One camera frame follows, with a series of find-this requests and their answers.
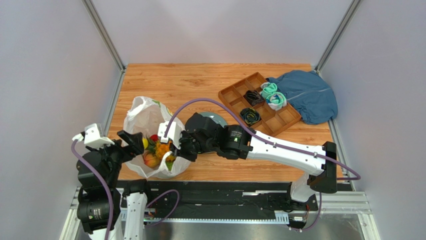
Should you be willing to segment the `black rolled sock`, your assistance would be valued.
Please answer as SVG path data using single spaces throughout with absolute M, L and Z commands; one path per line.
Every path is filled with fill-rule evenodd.
M 261 94 L 255 90 L 248 90 L 243 97 L 252 107 L 262 104 L 265 101 Z

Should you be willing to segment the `aluminium frame post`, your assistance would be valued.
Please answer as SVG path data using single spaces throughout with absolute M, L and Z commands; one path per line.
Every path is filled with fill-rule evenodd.
M 362 4 L 363 0 L 352 0 L 348 9 L 346 10 L 343 18 L 341 19 L 339 25 L 337 26 L 334 34 L 332 35 L 328 45 L 326 46 L 323 54 L 321 55 L 317 65 L 315 66 L 314 70 L 317 74 L 320 74 L 325 65 L 327 64 L 327 61 L 329 60 L 330 56 L 332 55 L 335 47 L 337 46 L 339 40 L 343 36 L 345 30 L 348 28 L 349 24 L 351 23 L 353 17 L 355 16 L 357 10 L 359 9 L 360 5 Z
M 84 7 L 86 8 L 92 22 L 94 23 L 97 31 L 99 32 L 107 50 L 109 51 L 113 61 L 115 62 L 116 66 L 120 70 L 120 72 L 124 72 L 126 70 L 126 66 L 120 57 L 120 54 L 115 47 L 112 38 L 110 37 L 103 21 L 100 16 L 100 14 L 97 11 L 97 8 L 92 0 L 82 0 L 82 3 Z

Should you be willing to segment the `mint green rolled sock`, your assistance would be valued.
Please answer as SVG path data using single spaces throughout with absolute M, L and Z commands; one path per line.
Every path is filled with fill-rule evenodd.
M 268 96 L 275 94 L 278 91 L 278 87 L 275 83 L 264 82 L 260 86 L 260 95 L 266 99 Z

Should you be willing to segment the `wooden compartment tray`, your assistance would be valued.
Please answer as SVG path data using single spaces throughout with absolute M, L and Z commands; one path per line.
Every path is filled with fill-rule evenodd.
M 302 117 L 289 103 L 279 110 L 272 109 L 265 100 L 252 106 L 246 97 L 247 92 L 259 93 L 261 85 L 266 82 L 267 80 L 256 72 L 220 90 L 218 98 L 240 120 L 243 119 L 241 113 L 244 109 L 254 109 L 259 114 L 260 120 L 250 127 L 274 137 L 298 123 Z

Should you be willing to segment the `right aluminium frame post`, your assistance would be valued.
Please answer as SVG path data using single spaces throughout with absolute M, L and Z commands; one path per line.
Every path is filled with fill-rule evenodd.
M 315 66 L 314 70 L 317 74 L 320 74 L 325 65 L 327 64 L 327 61 L 329 60 L 330 56 L 332 55 L 335 47 L 337 46 L 339 40 L 343 36 L 345 30 L 348 28 L 349 24 L 351 23 L 353 17 L 355 16 L 357 10 L 359 9 L 360 5 L 362 4 L 363 0 L 352 0 L 348 9 L 346 10 L 343 18 L 341 19 L 339 25 L 337 26 L 334 34 L 332 35 L 328 45 L 326 46 L 323 54 L 321 55 L 317 65 Z

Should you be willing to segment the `peach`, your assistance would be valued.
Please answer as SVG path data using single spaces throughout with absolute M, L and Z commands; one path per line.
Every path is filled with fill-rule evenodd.
M 143 163 L 147 166 L 147 167 L 149 167 L 149 168 L 151 168 L 151 169 L 154 169 L 154 168 L 156 168 L 158 165 L 160 165 L 161 164 L 161 159 L 158 159 L 153 153 L 151 153 L 151 152 L 146 152 L 146 153 L 144 153 L 143 154 L 143 156 L 142 156 L 142 158 L 143 158 Z

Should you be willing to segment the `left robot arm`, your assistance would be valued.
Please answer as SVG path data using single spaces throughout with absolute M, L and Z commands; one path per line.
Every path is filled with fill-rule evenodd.
M 149 184 L 145 179 L 132 180 L 123 192 L 117 184 L 123 163 L 144 152 L 144 136 L 124 130 L 117 134 L 120 138 L 111 140 L 93 124 L 72 139 L 81 183 L 77 218 L 92 240 L 143 240 Z

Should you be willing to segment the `yellow green papaya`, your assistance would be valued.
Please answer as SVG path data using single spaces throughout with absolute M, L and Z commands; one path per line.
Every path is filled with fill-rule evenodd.
M 175 160 L 176 160 L 176 157 L 172 154 L 167 156 L 165 159 L 166 163 L 173 163 Z

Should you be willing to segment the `white plastic bag lemon print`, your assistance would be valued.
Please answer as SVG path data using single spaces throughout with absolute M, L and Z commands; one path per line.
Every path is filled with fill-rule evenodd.
M 157 134 L 160 124 L 168 122 L 172 116 L 173 113 L 160 101 L 147 96 L 137 96 L 127 111 L 123 129 L 131 134 L 142 133 L 148 138 Z M 169 179 L 182 174 L 189 167 L 190 161 L 178 157 L 169 169 L 165 160 L 160 158 L 160 164 L 151 168 L 145 165 L 143 157 L 139 155 L 126 165 L 143 178 Z

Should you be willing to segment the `blue garment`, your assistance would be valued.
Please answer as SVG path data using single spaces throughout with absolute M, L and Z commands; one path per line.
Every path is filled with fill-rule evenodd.
M 332 88 L 315 72 L 292 70 L 279 77 L 268 77 L 287 102 L 309 125 L 318 125 L 338 116 L 338 103 Z

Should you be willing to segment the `left aluminium frame post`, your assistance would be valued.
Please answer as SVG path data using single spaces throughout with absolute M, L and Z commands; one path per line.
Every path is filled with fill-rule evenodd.
M 107 50 L 109 51 L 113 61 L 115 62 L 116 66 L 120 70 L 120 72 L 124 72 L 126 70 L 126 66 L 120 57 L 120 54 L 115 47 L 112 38 L 110 37 L 103 21 L 100 16 L 100 14 L 97 11 L 97 8 L 92 0 L 82 0 L 82 3 L 84 7 L 86 8 L 92 22 L 94 23 L 97 31 L 99 32 Z

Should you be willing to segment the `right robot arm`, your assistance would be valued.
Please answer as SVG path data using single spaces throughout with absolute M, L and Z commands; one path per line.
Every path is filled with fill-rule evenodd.
M 304 174 L 289 184 L 285 201 L 300 206 L 316 193 L 337 192 L 336 145 L 327 141 L 309 146 L 277 139 L 239 124 L 222 126 L 209 117 L 195 113 L 180 130 L 179 142 L 173 143 L 178 157 L 194 162 L 199 154 L 216 153 L 228 160 L 267 160 L 302 170 Z

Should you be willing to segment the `grey plate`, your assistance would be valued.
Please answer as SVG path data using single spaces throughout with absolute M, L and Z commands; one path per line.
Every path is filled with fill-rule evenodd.
M 220 124 L 222 127 L 225 127 L 228 125 L 227 121 L 217 113 L 205 111 L 205 112 L 200 112 L 199 114 L 202 115 L 203 117 L 212 119 L 215 123 Z

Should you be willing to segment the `pineapple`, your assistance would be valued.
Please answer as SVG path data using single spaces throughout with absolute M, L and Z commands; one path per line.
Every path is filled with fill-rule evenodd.
M 149 141 L 149 146 L 146 150 L 153 153 L 159 160 L 162 160 L 164 155 L 171 151 L 170 145 L 168 143 L 161 143 L 159 138 L 158 141 L 152 141 L 150 137 L 147 140 Z

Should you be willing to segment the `white teal rolled sock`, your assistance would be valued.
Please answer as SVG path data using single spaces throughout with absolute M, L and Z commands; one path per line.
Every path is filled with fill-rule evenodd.
M 287 99 L 281 92 L 275 92 L 266 97 L 266 103 L 272 110 L 278 111 L 287 106 Z

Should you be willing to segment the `dark blue yellow rolled sock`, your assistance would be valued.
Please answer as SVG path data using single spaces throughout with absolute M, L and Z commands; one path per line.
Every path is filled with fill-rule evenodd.
M 239 116 L 248 127 L 255 125 L 261 120 L 260 114 L 251 107 L 242 109 L 239 113 Z

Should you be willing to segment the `yellow mango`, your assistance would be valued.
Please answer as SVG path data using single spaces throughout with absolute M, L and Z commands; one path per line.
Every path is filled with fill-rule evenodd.
M 147 147 L 149 146 L 149 141 L 145 137 L 143 137 L 142 143 L 143 143 L 143 149 L 146 150 Z

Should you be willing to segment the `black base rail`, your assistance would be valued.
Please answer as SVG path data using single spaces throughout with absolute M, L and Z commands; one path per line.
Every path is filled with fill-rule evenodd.
M 317 211 L 319 200 L 327 196 L 310 196 L 307 202 L 290 200 L 290 183 L 273 182 L 183 182 L 123 180 L 118 189 L 141 189 L 158 218 L 218 221 L 268 221 L 279 212 Z

